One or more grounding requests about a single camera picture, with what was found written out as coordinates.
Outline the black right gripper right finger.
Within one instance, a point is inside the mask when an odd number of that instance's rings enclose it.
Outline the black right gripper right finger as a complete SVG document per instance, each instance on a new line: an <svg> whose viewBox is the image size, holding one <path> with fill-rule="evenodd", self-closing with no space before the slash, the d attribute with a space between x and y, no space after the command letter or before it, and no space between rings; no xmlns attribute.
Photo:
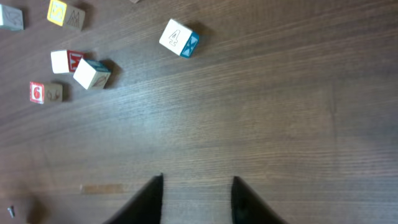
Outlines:
<svg viewBox="0 0 398 224"><path fill-rule="evenodd" d="M287 224L238 176L231 186L231 216L233 224Z"/></svg>

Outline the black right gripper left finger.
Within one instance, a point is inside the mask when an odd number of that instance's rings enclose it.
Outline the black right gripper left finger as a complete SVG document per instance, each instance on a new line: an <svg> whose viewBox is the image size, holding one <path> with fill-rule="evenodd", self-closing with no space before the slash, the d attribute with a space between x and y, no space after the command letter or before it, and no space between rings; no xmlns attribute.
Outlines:
<svg viewBox="0 0 398 224"><path fill-rule="evenodd" d="M164 175L153 176L120 210L105 224L160 224Z"/></svg>

